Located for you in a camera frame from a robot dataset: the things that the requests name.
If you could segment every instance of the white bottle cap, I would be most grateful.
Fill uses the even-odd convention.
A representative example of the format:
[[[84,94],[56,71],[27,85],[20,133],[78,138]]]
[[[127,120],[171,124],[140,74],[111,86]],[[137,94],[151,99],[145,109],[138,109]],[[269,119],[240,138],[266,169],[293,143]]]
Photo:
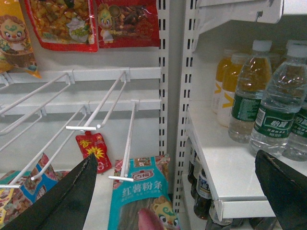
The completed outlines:
[[[289,46],[293,44],[307,45],[307,41],[306,40],[288,40],[286,49],[289,49]]]
[[[271,49],[271,40],[255,40],[253,43],[253,50],[260,52],[268,52]]]
[[[234,53],[234,54],[231,56],[231,62],[232,62],[233,64],[237,64],[237,65],[244,64],[248,57],[249,57],[248,54],[244,54],[244,53]]]
[[[232,56],[234,53],[236,53],[236,52],[238,52],[238,50],[226,48],[226,49],[224,49],[224,54],[223,54],[223,56],[224,56],[224,57],[227,57],[227,58],[231,58],[231,56]]]
[[[292,44],[289,46],[287,55],[295,58],[307,58],[307,46]]]

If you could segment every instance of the red spicy snack bag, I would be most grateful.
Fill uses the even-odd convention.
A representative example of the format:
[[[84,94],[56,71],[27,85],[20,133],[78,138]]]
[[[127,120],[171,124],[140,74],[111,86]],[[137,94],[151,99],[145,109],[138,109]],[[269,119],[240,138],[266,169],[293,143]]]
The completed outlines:
[[[97,173],[103,173],[112,168],[112,164],[106,154],[105,141],[100,133],[92,134],[90,131],[86,131],[85,135],[76,136],[76,141],[82,152],[83,159],[91,153],[95,154],[98,161]]]
[[[96,52],[93,0],[25,0],[39,43],[56,51]]]
[[[160,46],[156,0],[96,0],[99,48]]]

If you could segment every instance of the blue noodle package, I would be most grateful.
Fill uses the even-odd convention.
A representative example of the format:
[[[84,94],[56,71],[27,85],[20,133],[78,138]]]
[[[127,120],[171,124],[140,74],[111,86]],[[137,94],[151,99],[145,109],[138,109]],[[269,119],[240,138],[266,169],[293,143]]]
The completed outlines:
[[[169,161],[168,154],[130,160],[128,177],[134,182],[114,181],[108,230],[158,230],[153,215],[161,222],[159,229],[180,230],[167,194]],[[115,176],[121,166],[117,161]]]

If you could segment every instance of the drink shelf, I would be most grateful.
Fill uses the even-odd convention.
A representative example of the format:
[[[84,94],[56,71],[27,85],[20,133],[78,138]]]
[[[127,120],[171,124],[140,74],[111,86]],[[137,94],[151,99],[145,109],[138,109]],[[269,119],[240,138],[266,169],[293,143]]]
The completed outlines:
[[[193,50],[199,35],[230,20],[278,23],[283,15],[306,15],[305,0],[198,0]]]
[[[255,157],[249,153],[248,144],[230,139],[227,128],[218,124],[216,114],[203,103],[190,103],[187,134],[206,172],[219,218],[274,216],[257,179]],[[280,160],[307,175],[305,162]]]
[[[189,224],[191,230],[204,230],[207,221],[198,218],[193,211],[194,199],[191,196],[191,184],[188,181],[188,174],[182,174],[182,183],[183,183],[183,190],[184,190],[184,204],[186,214],[189,218]],[[232,228],[234,230],[252,230],[253,228],[250,226],[248,220],[246,219],[244,224],[240,228]]]

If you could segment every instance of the yellow starburst label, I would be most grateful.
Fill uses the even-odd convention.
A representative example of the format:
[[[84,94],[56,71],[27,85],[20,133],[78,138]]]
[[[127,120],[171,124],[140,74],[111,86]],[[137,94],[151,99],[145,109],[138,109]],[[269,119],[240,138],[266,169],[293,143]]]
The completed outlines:
[[[105,157],[105,153],[103,152],[101,148],[91,147],[90,149],[86,149],[86,151],[87,151],[87,155],[94,153],[97,159]]]

